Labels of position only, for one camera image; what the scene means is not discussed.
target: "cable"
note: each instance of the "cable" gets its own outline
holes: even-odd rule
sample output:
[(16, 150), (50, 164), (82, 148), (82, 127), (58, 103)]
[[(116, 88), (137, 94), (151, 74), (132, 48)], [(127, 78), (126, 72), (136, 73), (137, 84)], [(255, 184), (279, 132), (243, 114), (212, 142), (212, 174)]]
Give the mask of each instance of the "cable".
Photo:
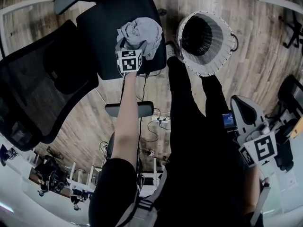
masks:
[(144, 140), (144, 141), (146, 141), (146, 142), (156, 142), (156, 141), (159, 139), (159, 135), (158, 135), (157, 133), (151, 131), (150, 128), (149, 128), (149, 125), (150, 125), (151, 122), (158, 122), (158, 120), (152, 120), (152, 121), (150, 121), (150, 122), (147, 124), (147, 129), (148, 129), (148, 131), (151, 132), (151, 133), (153, 133), (153, 134), (155, 134), (155, 135), (157, 136), (157, 139), (155, 139), (155, 140), (146, 140), (146, 139), (142, 138), (142, 140)]
[(121, 71), (120, 71), (118, 63), (117, 63), (117, 69), (118, 69), (118, 72), (120, 73), (120, 75), (122, 76), (122, 78), (124, 79), (125, 78), (125, 73), (123, 73), (123, 75), (121, 74)]
[(167, 130), (167, 131), (170, 131), (170, 130), (171, 130), (171, 129), (166, 129), (166, 128), (162, 127), (162, 126), (161, 126), (161, 123), (159, 123), (159, 127), (160, 127), (160, 128), (163, 128), (163, 129), (165, 129), (165, 130)]
[(160, 70), (158, 74), (156, 74), (156, 75), (151, 75), (150, 77), (156, 77), (156, 76), (160, 75), (161, 72), (162, 72), (162, 70)]
[(105, 155), (103, 149), (101, 148), (101, 144), (102, 144), (102, 143), (106, 143), (106, 144), (108, 145), (108, 142), (107, 142), (107, 141), (101, 141), (100, 144), (99, 144), (99, 151), (102, 152), (102, 154), (103, 154), (103, 162), (102, 162), (102, 167), (103, 167), (104, 161), (105, 161), (105, 159), (106, 159), (106, 155)]
[(106, 104), (105, 100), (103, 99), (103, 97), (101, 96), (101, 94), (98, 92), (97, 89), (95, 89), (95, 91), (98, 93), (99, 97), (102, 99), (102, 101)]
[(160, 112), (160, 111), (156, 111), (156, 110), (154, 110), (154, 112), (160, 113), (160, 114), (169, 114), (170, 113), (170, 112)]
[(160, 117), (161, 117), (161, 110), (160, 109), (158, 109), (158, 110), (159, 110), (159, 113), (160, 113), (160, 115), (159, 115), (159, 119), (160, 119)]
[[(145, 82), (144, 82), (144, 86), (143, 86), (143, 97), (142, 97), (142, 101), (144, 100), (144, 96), (145, 96), (146, 79), (147, 79), (147, 77), (145, 77)], [(139, 133), (139, 140), (138, 140), (138, 149), (140, 148), (139, 145), (140, 145), (141, 132), (142, 132), (142, 118), (140, 119), (140, 133)]]

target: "shoe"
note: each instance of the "shoe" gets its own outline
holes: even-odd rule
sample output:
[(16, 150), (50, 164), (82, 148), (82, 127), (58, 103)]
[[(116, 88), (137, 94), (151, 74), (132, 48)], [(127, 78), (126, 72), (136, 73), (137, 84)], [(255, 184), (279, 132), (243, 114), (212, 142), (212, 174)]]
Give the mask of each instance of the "shoe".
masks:
[(166, 44), (166, 61), (170, 57), (177, 57), (176, 47), (175, 47), (175, 44), (172, 41), (169, 41)]

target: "chair seat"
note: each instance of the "chair seat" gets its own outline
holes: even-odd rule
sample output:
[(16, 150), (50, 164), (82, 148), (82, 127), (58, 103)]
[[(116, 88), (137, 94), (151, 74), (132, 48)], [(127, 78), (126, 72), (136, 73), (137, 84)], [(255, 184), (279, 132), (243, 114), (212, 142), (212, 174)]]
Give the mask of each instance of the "chair seat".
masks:
[[(161, 25), (153, 0), (105, 0), (77, 17), (77, 26), (97, 61), (97, 71), (103, 80), (117, 79), (115, 46), (117, 29), (139, 17), (149, 17)], [(143, 60), (139, 74), (161, 70), (166, 66), (164, 34), (153, 60)]]

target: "desk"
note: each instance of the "desk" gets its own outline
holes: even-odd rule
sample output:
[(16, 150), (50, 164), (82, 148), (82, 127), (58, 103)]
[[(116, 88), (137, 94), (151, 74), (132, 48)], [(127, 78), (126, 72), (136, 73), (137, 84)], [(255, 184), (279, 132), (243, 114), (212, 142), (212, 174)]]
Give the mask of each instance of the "desk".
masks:
[(87, 192), (94, 192), (95, 191), (95, 189), (92, 189), (92, 188), (90, 188), (88, 185), (85, 185), (85, 184), (83, 184), (83, 183), (79, 183), (79, 182), (76, 182), (76, 181), (73, 181), (73, 180), (71, 180), (71, 179), (66, 179), (67, 181), (68, 181), (68, 183), (70, 184), (70, 188), (72, 189), (72, 187), (73, 186), (77, 186), (77, 187), (79, 187), (79, 188), (81, 188), (81, 189), (83, 189), (83, 190), (85, 190), (85, 191), (87, 191)]

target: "gray cloth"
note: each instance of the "gray cloth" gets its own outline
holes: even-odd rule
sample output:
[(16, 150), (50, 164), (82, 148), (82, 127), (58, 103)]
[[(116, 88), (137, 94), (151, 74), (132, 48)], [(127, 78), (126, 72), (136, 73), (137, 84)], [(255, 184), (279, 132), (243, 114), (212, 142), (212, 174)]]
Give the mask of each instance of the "gray cloth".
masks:
[(162, 28), (149, 17), (139, 17), (118, 29), (117, 42), (123, 37), (126, 38), (125, 48), (128, 50), (139, 49), (142, 42), (146, 41), (143, 56), (146, 60), (152, 60), (162, 39)]

